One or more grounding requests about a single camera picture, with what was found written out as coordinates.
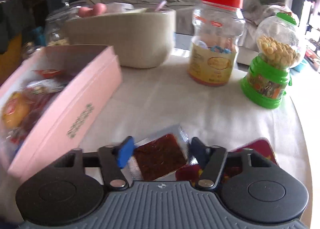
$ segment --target snack package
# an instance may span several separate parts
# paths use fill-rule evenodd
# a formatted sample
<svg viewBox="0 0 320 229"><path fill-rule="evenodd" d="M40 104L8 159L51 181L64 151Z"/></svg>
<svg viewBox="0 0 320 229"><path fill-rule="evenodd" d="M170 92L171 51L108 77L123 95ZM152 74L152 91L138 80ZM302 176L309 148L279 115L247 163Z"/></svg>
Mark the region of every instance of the snack package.
<svg viewBox="0 0 320 229"><path fill-rule="evenodd" d="M22 92L14 92L2 109L2 120L7 129L19 127L29 114L32 102Z"/></svg>
<svg viewBox="0 0 320 229"><path fill-rule="evenodd" d="M1 131L1 152L10 161L23 141L36 125L43 112L62 91L73 76L63 70L34 70L43 80L30 82L26 87L12 93L2 108L1 118L5 129Z"/></svg>
<svg viewBox="0 0 320 229"><path fill-rule="evenodd" d="M192 159L188 136L180 125L156 132L135 146L128 161L133 180L175 180L175 171Z"/></svg>
<svg viewBox="0 0 320 229"><path fill-rule="evenodd" d="M56 79L44 79L30 82L26 89L34 95L51 94L62 91L68 82L60 82Z"/></svg>
<svg viewBox="0 0 320 229"><path fill-rule="evenodd" d="M258 153L266 157L267 159L271 160L275 164L278 165L276 162L275 154L273 149L269 143L269 141L265 138L258 139L256 141L250 142L245 144L237 149L232 150L231 152L240 152L244 148L250 148L256 150ZM202 169L199 164L195 165L185 165L182 168L178 169L175 173L175 177L177 181L185 181L189 180L193 184L199 179L200 175L202 174ZM222 177L222 183L227 181L229 178L238 175L242 172L242 167L225 167L224 174Z"/></svg>
<svg viewBox="0 0 320 229"><path fill-rule="evenodd" d="M63 70L56 69L34 70L34 72L41 75L44 78L53 78L64 73Z"/></svg>

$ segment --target white table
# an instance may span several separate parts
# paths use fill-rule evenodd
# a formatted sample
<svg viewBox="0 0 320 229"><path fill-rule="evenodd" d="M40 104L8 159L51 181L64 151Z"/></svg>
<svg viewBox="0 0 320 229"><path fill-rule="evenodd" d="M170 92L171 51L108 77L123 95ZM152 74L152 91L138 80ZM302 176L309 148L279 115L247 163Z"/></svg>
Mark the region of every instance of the white table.
<svg viewBox="0 0 320 229"><path fill-rule="evenodd" d="M289 96L274 110L264 109L245 97L239 81L245 72L233 70L223 87L207 87L187 74L187 58L171 56L152 69L123 68L123 84L107 103L80 147L85 151L136 141L180 123L189 138L228 150L259 137L267 138L281 168L301 180L311 192L306 142L295 106ZM310 225L311 206L302 221Z"/></svg>

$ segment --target red package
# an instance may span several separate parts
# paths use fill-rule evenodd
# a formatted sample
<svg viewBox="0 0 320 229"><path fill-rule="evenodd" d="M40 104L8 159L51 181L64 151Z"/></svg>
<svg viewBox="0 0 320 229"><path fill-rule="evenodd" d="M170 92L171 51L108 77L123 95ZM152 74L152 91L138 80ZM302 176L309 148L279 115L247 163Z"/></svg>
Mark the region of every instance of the red package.
<svg viewBox="0 0 320 229"><path fill-rule="evenodd" d="M44 78L53 78L64 73L63 70L56 69L45 69L45 70L34 70L37 74L43 76Z"/></svg>
<svg viewBox="0 0 320 229"><path fill-rule="evenodd" d="M266 157L267 159L271 160L272 162L278 165L278 163L276 162L273 149L267 139L258 139L256 141L245 144L240 148L232 150L231 152L240 152L244 148L254 149L258 153L260 153L262 156ZM176 171L175 173L176 180L177 181L189 180L192 182L192 184L194 184L202 174L202 171L203 170L201 169L199 164L191 165L191 166L185 165ZM226 167L224 169L221 183L224 183L227 179L235 175L238 175L241 172L242 172L242 167Z"/></svg>

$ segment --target plastic wrapper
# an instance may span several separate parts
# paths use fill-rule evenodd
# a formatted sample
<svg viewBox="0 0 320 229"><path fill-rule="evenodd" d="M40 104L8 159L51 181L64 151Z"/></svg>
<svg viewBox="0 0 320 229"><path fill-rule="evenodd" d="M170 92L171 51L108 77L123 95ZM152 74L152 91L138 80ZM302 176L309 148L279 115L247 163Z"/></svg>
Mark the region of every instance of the plastic wrapper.
<svg viewBox="0 0 320 229"><path fill-rule="evenodd" d="M10 162L58 92L73 78L63 70L34 72L43 78L51 78L32 81L26 87L13 92L1 110L4 125L0 131L0 147Z"/></svg>
<svg viewBox="0 0 320 229"><path fill-rule="evenodd" d="M183 156L186 160L186 164L190 164L193 161L193 156L191 156L190 151L189 151L189 139L188 135L182 130L180 125L173 125L170 127L167 127L161 131L158 131L154 134L149 135L147 138L136 142L135 146L139 148L142 145L146 145L148 143L154 142L161 137L165 135L173 135L178 146L180 147L181 152L183 153ZM130 173L132 175L133 180L144 180L140 167L138 165L138 162L136 160L136 157L133 155L129 161L128 161L128 167L130 170ZM155 180L165 180L165 181L170 181L170 180L175 180L175 170L164 175L161 177L156 178Z"/></svg>

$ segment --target green gumball dispenser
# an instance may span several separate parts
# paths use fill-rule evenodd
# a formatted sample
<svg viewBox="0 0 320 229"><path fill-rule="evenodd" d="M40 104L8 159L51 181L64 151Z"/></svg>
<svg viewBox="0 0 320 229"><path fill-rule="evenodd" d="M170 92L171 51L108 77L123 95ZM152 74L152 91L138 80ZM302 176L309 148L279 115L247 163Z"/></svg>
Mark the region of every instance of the green gumball dispenser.
<svg viewBox="0 0 320 229"><path fill-rule="evenodd" d="M252 102L274 109L291 85L290 68L304 58L305 38L294 18L279 12L259 24L256 40L260 53L252 60L241 89Z"/></svg>

